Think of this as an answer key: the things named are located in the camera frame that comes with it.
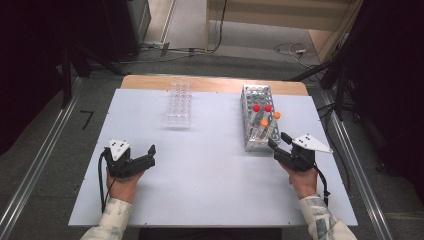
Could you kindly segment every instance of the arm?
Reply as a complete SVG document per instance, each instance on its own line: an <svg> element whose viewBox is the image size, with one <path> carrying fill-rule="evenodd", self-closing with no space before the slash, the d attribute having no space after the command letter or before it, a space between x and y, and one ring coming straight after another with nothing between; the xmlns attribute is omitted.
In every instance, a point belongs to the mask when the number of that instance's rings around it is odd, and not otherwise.
<svg viewBox="0 0 424 240"><path fill-rule="evenodd" d="M308 224L308 231L314 240L318 239L356 239L350 229L334 217L317 194L317 176L315 169L295 172L280 165L289 174L290 184L299 198L300 209Z"/></svg>
<svg viewBox="0 0 424 240"><path fill-rule="evenodd" d="M132 202L137 190L137 182L144 172L130 179L114 179L107 175L107 185L110 199L97 227L90 228L82 240L92 239L122 239L131 215Z"/></svg>

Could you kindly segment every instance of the black curtain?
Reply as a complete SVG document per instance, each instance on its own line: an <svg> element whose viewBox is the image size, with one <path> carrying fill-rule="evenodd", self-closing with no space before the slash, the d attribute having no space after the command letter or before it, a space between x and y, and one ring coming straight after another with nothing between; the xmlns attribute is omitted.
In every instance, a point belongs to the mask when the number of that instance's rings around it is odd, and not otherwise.
<svg viewBox="0 0 424 240"><path fill-rule="evenodd" d="M364 7L376 2L366 0ZM411 181L424 202L423 23L424 2L383 1L345 63L381 161Z"/></svg>
<svg viewBox="0 0 424 240"><path fill-rule="evenodd" d="M0 154L63 87L59 37L43 2L2 1L0 8Z"/></svg>

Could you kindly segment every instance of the wooden board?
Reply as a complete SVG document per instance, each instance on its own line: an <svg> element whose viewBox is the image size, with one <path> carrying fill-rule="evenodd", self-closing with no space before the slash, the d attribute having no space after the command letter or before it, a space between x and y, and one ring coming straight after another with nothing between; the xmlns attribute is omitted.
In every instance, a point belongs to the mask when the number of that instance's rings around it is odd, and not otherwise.
<svg viewBox="0 0 424 240"><path fill-rule="evenodd" d="M122 81L121 88L168 90L172 81L190 81L194 92L241 93L244 84L262 84L269 85L273 94L308 96L306 86L301 82L168 75L128 75Z"/></svg>

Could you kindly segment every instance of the floor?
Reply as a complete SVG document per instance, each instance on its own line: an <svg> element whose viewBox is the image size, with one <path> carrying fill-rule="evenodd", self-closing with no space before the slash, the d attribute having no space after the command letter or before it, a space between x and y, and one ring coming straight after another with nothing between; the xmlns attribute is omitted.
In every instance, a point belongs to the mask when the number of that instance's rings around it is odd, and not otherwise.
<svg viewBox="0 0 424 240"><path fill-rule="evenodd" d="M149 3L153 19L161 19L161 21L158 20L157 24L152 22L146 42L169 42L172 48L203 47L204 25L202 23L204 22L193 20L195 17L198 19L202 17L199 11L204 4L202 1L177 0L175 4L172 4L172 1L168 0L150 0ZM190 11L189 6L197 10ZM184 18L188 16L187 12L190 12L190 21ZM169 28L163 31L160 26L167 26L166 19L169 19ZM209 47L212 48L217 43L214 34L219 31L215 30L215 22L210 24ZM304 72L308 67L302 64L307 66L319 64L319 61L314 58L316 52L310 44L307 31L287 28L267 29L269 31L257 25L236 25L225 22L221 46L213 55L188 58L188 54L170 52L161 57L161 51L146 51L131 63L124 63L119 67L133 74L284 80ZM289 43L290 46L291 43L298 42L309 46L307 54L293 57L288 52L287 45L280 46L279 52L274 49L279 44ZM302 46L301 44L293 45L293 48ZM77 239L87 230L87 228L70 228L67 223L114 90L120 87L122 81L121 76L113 75L97 65L94 67L96 70L90 79L75 80L75 105L69 110L67 122L60 129L60 135L55 139L54 147L46 156L46 161L43 163L44 170L33 181L31 194L23 199L22 212L16 222L12 223L14 228L7 233L9 239ZM321 77L322 74L317 74L302 81L317 107L327 104L323 98L323 91L317 84ZM24 131L12 149L0 156L0 208L2 211L10 206L9 200L16 193L31 163L38 157L38 151L45 147L43 141L55 125L57 116L62 114L61 97L59 93L52 99ZM87 120L84 111L93 111L94 114L87 128L82 129ZM413 187L401 177L393 177L384 171L375 170L378 157L366 132L360 124L353 122L349 112L344 114L347 131L387 219L393 239L424 239L422 229L424 207L415 195ZM342 151L333 125L330 124L329 128L330 137ZM346 180L347 175L343 170L342 161L337 155L335 158L342 179ZM351 170L348 169L347 173L350 173L351 204L359 222L359 226L352 227L352 231L358 239L384 239L374 230L357 182L352 178ZM2 231L3 226L2 220L0 229ZM308 238L305 227L283 229L283 235L284 239ZM129 228L124 239L137 239L137 236L138 229Z"/></svg>

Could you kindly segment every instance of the aluminum rail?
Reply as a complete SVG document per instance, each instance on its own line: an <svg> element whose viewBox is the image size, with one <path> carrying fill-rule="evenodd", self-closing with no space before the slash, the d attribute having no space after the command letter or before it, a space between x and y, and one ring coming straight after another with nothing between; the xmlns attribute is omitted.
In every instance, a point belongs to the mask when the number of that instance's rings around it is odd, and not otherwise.
<svg viewBox="0 0 424 240"><path fill-rule="evenodd" d="M25 204L31 195L31 192L44 169L44 166L49 160L50 154L53 151L55 144L59 139L60 134L62 133L62 130L69 119L69 116L72 113L72 110L79 98L81 89L82 80L77 78L74 82L72 90L74 93L73 98L69 102L68 106L59 112L59 115L57 116L40 150L38 151L30 168L25 174L24 179L22 180L16 192L13 194L12 198L9 200L6 211L4 212L0 221L0 239L6 240L9 238L9 235L12 232L13 227L19 218L19 215L24 209Z"/></svg>
<svg viewBox="0 0 424 240"><path fill-rule="evenodd" d="M333 97L328 91L323 91L323 97L326 104L333 103ZM352 142L350 141L349 135L346 131L344 122L340 122L334 114L331 115L334 127L337 135L342 143L343 150L347 157L347 162L352 170L352 175L357 182L359 192L361 193L365 207L367 208L368 215L370 216L371 222L374 226L374 230L381 240L392 240L394 239L390 228L386 222L384 214L380 208L374 191L362 169L361 163L356 155L355 149Z"/></svg>

